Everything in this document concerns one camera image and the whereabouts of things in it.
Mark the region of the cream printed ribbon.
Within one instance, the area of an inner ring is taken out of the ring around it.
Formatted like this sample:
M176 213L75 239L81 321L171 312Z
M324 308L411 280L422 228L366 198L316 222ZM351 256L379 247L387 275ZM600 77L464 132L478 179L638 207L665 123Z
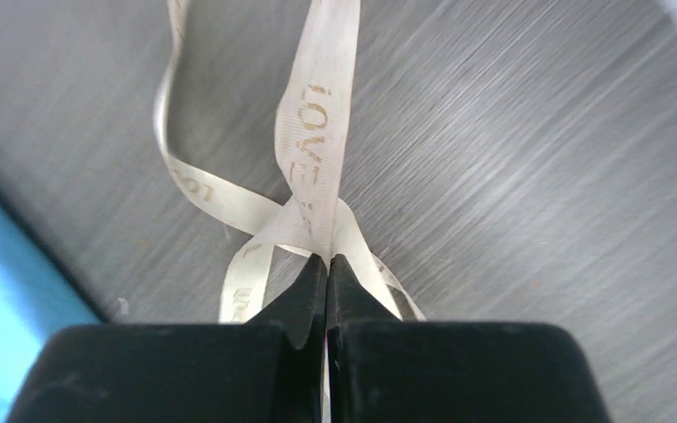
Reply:
M190 3L167 5L172 53L154 103L153 126L162 158L182 193L199 209L249 235L228 265L219 321L244 323L263 307L273 250L325 262L342 255L361 286L393 315L402 286L369 249L350 207L339 197L355 70L361 5L310 4L286 90L276 110L274 150L290 199L278 204L177 159L168 149L168 117Z

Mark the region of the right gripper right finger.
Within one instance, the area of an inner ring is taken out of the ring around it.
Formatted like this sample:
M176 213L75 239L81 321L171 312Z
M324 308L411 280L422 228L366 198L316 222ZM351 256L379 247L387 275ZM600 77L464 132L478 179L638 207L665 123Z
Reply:
M335 422L608 422L583 350L545 323L402 321L344 256L327 279Z

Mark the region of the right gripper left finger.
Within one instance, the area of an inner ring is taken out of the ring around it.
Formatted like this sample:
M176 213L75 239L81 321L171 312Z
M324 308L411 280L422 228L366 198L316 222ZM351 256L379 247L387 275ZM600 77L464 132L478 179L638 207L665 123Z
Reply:
M327 270L243 324L95 324L42 348L10 422L318 422Z

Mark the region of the blue paper bouquet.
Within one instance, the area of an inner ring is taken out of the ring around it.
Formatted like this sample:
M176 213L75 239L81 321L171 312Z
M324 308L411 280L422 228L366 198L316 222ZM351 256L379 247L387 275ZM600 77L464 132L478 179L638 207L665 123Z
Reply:
M0 422L47 340L99 320L0 205Z

